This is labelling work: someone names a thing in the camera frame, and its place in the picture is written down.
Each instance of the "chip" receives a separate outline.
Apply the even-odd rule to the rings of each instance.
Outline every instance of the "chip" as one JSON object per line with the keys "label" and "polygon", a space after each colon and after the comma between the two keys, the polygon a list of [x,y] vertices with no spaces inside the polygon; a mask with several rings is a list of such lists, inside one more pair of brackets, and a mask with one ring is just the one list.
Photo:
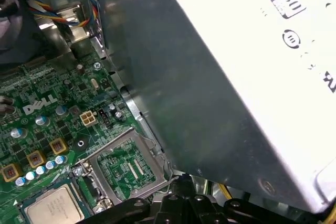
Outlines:
{"label": "chip", "polygon": [[36,168],[46,162],[45,156],[40,151],[34,151],[27,155],[27,159],[32,168]]}
{"label": "chip", "polygon": [[43,139],[41,142],[40,142],[41,146],[42,147],[45,147],[47,145],[49,145],[49,141],[47,139]]}
{"label": "chip", "polygon": [[107,89],[107,88],[111,87],[111,85],[109,84],[109,82],[107,80],[103,80],[102,83],[101,83],[101,86],[104,89]]}
{"label": "chip", "polygon": [[66,98],[67,97],[67,93],[66,92],[62,92],[61,93],[61,97],[62,97],[62,99]]}
{"label": "chip", "polygon": [[52,151],[55,153],[55,155],[59,155],[61,153],[68,151],[67,144],[60,137],[51,141],[50,146],[51,146]]}
{"label": "chip", "polygon": [[37,140],[39,140],[39,141],[44,139],[44,134],[42,132],[36,133],[35,136],[36,136]]}
{"label": "chip", "polygon": [[85,85],[85,83],[81,83],[81,84],[79,84],[78,87],[79,87],[79,90],[80,90],[80,91],[86,89],[86,85]]}
{"label": "chip", "polygon": [[69,108],[69,112],[72,116],[79,116],[79,114],[81,113],[80,109],[78,108],[77,105],[72,106],[71,108]]}
{"label": "chip", "polygon": [[123,102],[121,102],[121,103],[118,104],[118,107],[119,107],[119,109],[121,110],[121,109],[123,109],[123,108],[126,107],[126,104],[123,103]]}
{"label": "chip", "polygon": [[14,144],[12,146],[12,150],[13,150],[13,152],[21,151],[21,146],[19,144]]}
{"label": "chip", "polygon": [[61,132],[62,132],[63,135],[66,135],[66,134],[70,133],[68,127],[61,128]]}
{"label": "chip", "polygon": [[17,164],[9,164],[1,170],[6,182],[11,182],[22,175],[22,170]]}
{"label": "chip", "polygon": [[43,153],[48,154],[51,151],[52,151],[52,149],[51,149],[51,146],[49,145],[49,143],[48,143],[48,145],[46,145],[45,147],[43,147]]}
{"label": "chip", "polygon": [[19,151],[18,153],[16,153],[16,157],[18,160],[24,159],[26,157],[26,154],[23,150]]}
{"label": "chip", "polygon": [[63,121],[58,121],[56,122],[56,125],[59,127],[59,128],[62,128],[65,126],[65,123]]}
{"label": "chip", "polygon": [[71,134],[66,134],[64,136],[64,139],[65,139],[66,142],[69,142],[72,139],[72,135]]}
{"label": "chip", "polygon": [[69,184],[46,191],[23,211],[31,224],[73,224],[85,218]]}

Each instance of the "surface mount component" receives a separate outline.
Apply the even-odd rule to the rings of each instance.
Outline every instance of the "surface mount component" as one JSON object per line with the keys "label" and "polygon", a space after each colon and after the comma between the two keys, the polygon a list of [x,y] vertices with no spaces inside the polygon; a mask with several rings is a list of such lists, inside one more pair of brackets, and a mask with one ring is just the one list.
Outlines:
{"label": "surface mount component", "polygon": [[80,119],[85,127],[90,127],[98,122],[91,110],[81,114]]}
{"label": "surface mount component", "polygon": [[22,175],[22,170],[17,164],[9,164],[2,168],[1,173],[6,182],[11,182]]}
{"label": "surface mount component", "polygon": [[50,146],[55,155],[59,155],[69,150],[63,138],[60,137],[51,141]]}
{"label": "surface mount component", "polygon": [[[102,196],[109,198],[114,204],[119,204],[129,198],[146,198],[170,183],[164,178],[163,168],[158,163],[162,157],[160,155],[154,157],[149,149],[151,143],[150,139],[130,128],[87,158],[79,161],[77,165],[82,165],[86,170],[86,176],[94,180]],[[133,163],[133,159],[128,162],[125,158],[129,157],[128,152],[132,153],[131,148],[141,153],[143,167],[147,171],[145,175],[142,175],[143,170],[136,171],[137,165]],[[116,161],[116,155],[121,158],[120,162]],[[122,176],[129,187],[134,186],[132,190],[129,188],[129,193],[122,191],[121,187],[116,184]]]}
{"label": "surface mount component", "polygon": [[31,224],[73,224],[85,218],[69,184],[37,197],[24,213]]}
{"label": "surface mount component", "polygon": [[27,155],[27,159],[32,168],[36,168],[37,166],[40,166],[46,162],[45,156],[40,151],[34,151],[30,153]]}

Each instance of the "yellow wire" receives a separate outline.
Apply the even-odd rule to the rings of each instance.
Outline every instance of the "yellow wire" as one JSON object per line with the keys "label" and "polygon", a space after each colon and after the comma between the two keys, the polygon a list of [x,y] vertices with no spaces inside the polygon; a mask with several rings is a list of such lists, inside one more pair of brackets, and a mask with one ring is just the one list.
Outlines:
{"label": "yellow wire", "polygon": [[227,189],[227,187],[222,185],[222,184],[218,184],[218,185],[219,185],[220,190],[224,194],[225,198],[232,199],[232,196],[231,196],[229,190]]}
{"label": "yellow wire", "polygon": [[323,224],[334,224],[335,222],[336,222],[336,204],[334,208],[331,210],[329,216],[323,222]]}

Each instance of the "electrolytic capacitor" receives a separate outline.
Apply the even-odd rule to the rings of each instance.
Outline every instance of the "electrolytic capacitor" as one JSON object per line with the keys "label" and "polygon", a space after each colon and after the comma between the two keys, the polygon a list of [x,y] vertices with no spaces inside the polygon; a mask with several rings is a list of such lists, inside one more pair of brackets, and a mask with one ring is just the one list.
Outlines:
{"label": "electrolytic capacitor", "polygon": [[27,180],[33,180],[34,178],[36,178],[36,173],[35,172],[27,172],[27,174],[26,174],[26,179]]}
{"label": "electrolytic capacitor", "polygon": [[7,104],[7,105],[13,105],[14,99],[6,97],[4,95],[0,95],[0,103]]}
{"label": "electrolytic capacitor", "polygon": [[112,113],[112,115],[114,115],[117,111],[117,107],[113,103],[111,103],[109,104],[109,111]]}
{"label": "electrolytic capacitor", "polygon": [[122,119],[122,112],[121,111],[117,111],[115,114],[114,114],[114,118],[118,121],[120,121]]}
{"label": "electrolytic capacitor", "polygon": [[48,126],[50,124],[50,119],[44,115],[39,115],[35,118],[35,123],[38,126]]}
{"label": "electrolytic capacitor", "polygon": [[70,81],[69,79],[65,79],[65,80],[63,81],[63,84],[64,84],[65,86],[67,86],[67,88],[70,89],[70,90],[74,88],[74,85],[72,85],[72,83],[71,83],[71,81]]}
{"label": "electrolytic capacitor", "polygon": [[78,64],[76,66],[77,72],[82,76],[83,74],[85,74],[85,68],[82,64]]}
{"label": "electrolytic capacitor", "polygon": [[46,163],[46,168],[47,168],[48,170],[54,169],[55,166],[56,166],[56,164],[55,164],[54,161],[48,161],[48,162]]}
{"label": "electrolytic capacitor", "polygon": [[55,163],[58,164],[58,165],[61,165],[61,164],[63,164],[64,162],[65,162],[65,158],[64,158],[64,156],[57,156],[57,157],[55,158]]}
{"label": "electrolytic capacitor", "polygon": [[59,105],[56,107],[55,109],[56,114],[66,117],[69,114],[69,111],[67,109],[67,107],[63,106],[63,105]]}
{"label": "electrolytic capacitor", "polygon": [[27,134],[27,130],[23,128],[14,128],[10,131],[10,136],[12,138],[25,138]]}
{"label": "electrolytic capacitor", "polygon": [[36,168],[36,173],[37,173],[38,175],[42,175],[45,171],[46,171],[46,169],[44,168],[44,166],[38,166],[38,167]]}
{"label": "electrolytic capacitor", "polygon": [[16,186],[24,186],[25,183],[26,183],[26,179],[23,177],[19,177],[15,180]]}

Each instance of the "sticker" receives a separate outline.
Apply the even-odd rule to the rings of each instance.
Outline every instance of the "sticker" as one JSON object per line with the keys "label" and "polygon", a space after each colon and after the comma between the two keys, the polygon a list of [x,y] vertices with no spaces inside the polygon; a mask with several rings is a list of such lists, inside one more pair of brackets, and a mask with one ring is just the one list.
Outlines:
{"label": "sticker", "polygon": [[283,31],[282,39],[285,42],[285,44],[292,49],[298,49],[301,44],[299,35],[297,35],[296,32],[289,29]]}
{"label": "sticker", "polygon": [[306,9],[299,0],[271,0],[283,18],[291,18]]}

